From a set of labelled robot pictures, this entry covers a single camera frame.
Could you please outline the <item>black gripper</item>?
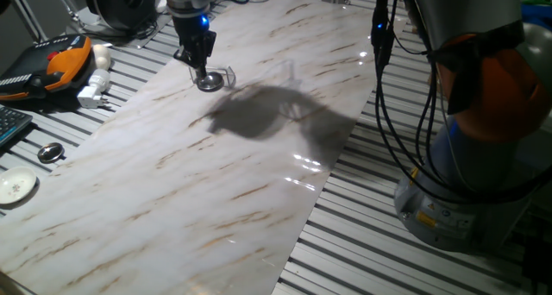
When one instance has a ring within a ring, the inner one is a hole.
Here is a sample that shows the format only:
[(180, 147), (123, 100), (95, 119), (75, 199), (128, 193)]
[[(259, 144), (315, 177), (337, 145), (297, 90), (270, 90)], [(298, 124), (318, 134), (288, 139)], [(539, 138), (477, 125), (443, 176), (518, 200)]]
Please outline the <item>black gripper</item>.
[(173, 58), (195, 69), (195, 82), (203, 81), (207, 76), (207, 59), (211, 56), (216, 41), (216, 32), (210, 30), (210, 21), (205, 13), (187, 17), (172, 17), (173, 25), (179, 37), (179, 49)]

